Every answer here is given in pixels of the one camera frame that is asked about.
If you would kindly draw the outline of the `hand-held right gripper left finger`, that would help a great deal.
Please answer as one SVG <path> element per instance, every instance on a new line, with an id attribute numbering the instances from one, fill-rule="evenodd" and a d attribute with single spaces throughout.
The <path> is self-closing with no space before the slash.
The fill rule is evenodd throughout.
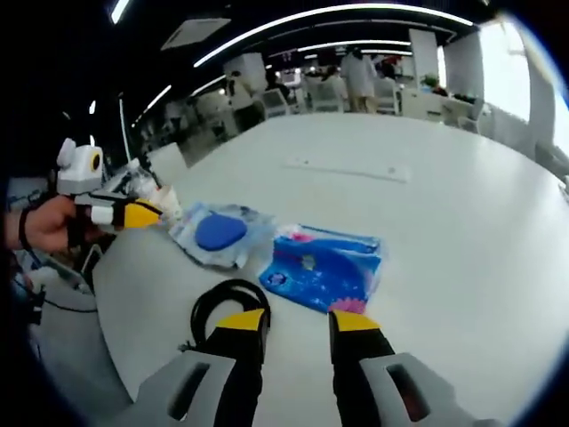
<path id="1" fill-rule="evenodd" d="M 141 385 L 134 426 L 251 426 L 262 388 L 270 315 L 248 310 L 219 321 L 203 345 Z"/>

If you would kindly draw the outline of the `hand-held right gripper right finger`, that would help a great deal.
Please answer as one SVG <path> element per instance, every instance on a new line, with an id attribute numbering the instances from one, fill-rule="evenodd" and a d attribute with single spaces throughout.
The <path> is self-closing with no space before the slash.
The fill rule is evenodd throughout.
<path id="1" fill-rule="evenodd" d="M 487 426 L 453 386 L 413 355 L 396 353 L 362 314 L 329 313 L 333 392 L 343 426 Z"/>

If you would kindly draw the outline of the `person's left hand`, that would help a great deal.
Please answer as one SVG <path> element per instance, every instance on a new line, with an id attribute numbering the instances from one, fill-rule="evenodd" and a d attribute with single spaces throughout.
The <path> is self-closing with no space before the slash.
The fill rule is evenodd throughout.
<path id="1" fill-rule="evenodd" d="M 68 221 L 77 217 L 73 200 L 59 195 L 36 209 L 21 210 L 4 215 L 4 246 L 8 250 L 25 247 L 52 254 L 71 247 Z"/>

